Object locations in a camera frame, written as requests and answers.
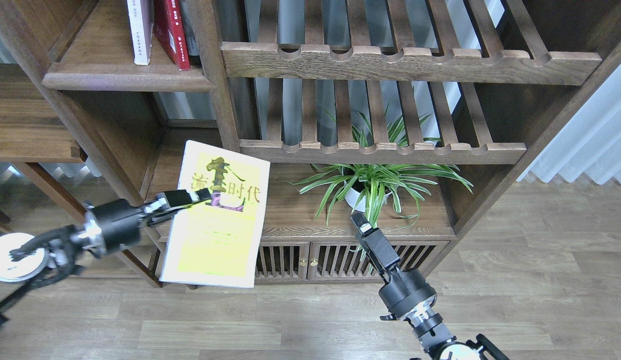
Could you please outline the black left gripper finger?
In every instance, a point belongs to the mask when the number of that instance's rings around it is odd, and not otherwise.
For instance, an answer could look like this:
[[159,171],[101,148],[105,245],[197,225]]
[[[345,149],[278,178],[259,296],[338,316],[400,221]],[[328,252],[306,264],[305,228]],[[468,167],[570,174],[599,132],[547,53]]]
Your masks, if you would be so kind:
[[174,218],[181,210],[210,200],[212,194],[206,187],[197,191],[178,189],[158,193],[155,200],[143,206],[143,223],[155,226]]

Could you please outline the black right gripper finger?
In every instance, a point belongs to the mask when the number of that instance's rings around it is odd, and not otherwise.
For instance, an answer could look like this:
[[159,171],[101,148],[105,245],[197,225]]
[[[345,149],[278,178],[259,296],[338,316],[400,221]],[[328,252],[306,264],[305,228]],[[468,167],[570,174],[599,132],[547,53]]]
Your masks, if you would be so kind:
[[357,230],[356,239],[372,262],[373,267],[385,281],[389,281],[391,278],[390,270],[397,267],[400,262],[399,255],[383,232],[379,228],[373,227],[363,212],[354,212],[350,219]]

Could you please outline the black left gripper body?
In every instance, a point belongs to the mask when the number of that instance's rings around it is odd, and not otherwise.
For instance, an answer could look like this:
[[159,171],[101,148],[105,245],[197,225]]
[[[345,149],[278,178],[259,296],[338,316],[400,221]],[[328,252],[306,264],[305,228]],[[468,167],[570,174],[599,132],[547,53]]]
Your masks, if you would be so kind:
[[149,202],[132,206],[126,199],[98,206],[87,203],[83,249],[101,258],[137,246],[141,226],[150,214],[149,206]]

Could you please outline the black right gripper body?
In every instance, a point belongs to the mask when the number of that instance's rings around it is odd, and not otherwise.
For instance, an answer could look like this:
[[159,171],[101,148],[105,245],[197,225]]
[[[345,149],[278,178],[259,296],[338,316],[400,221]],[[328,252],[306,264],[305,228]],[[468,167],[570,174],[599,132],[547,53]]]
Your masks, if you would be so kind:
[[389,312],[379,317],[381,321],[427,321],[436,315],[432,310],[437,300],[436,290],[418,269],[406,272],[393,266],[381,276],[384,285],[378,294]]

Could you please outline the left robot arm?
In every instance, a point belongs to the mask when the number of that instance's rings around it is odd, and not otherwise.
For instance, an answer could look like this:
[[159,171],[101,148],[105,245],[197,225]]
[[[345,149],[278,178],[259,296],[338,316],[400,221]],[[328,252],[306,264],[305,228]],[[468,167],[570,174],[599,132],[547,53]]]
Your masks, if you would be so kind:
[[20,287],[0,301],[0,326],[8,321],[4,312],[27,292],[80,274],[83,267],[77,264],[77,258],[83,252],[100,259],[124,251],[141,241],[141,228],[153,227],[175,217],[180,210],[211,199],[207,188],[165,191],[140,206],[118,199],[89,205],[82,225],[55,228],[40,235],[1,235],[0,281],[20,283]]

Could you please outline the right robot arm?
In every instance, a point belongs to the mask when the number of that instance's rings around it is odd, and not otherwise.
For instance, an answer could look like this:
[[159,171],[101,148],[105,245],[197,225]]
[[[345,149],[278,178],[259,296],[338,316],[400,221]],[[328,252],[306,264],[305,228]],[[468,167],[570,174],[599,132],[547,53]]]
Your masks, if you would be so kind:
[[507,360],[508,357],[482,333],[476,336],[475,342],[457,341],[441,315],[433,310],[437,293],[425,276],[417,268],[401,269],[397,252],[363,212],[354,212],[351,221],[358,229],[359,244],[384,281],[378,294],[389,314],[381,316],[382,321],[407,321],[432,360],[486,360],[486,353],[495,360]]

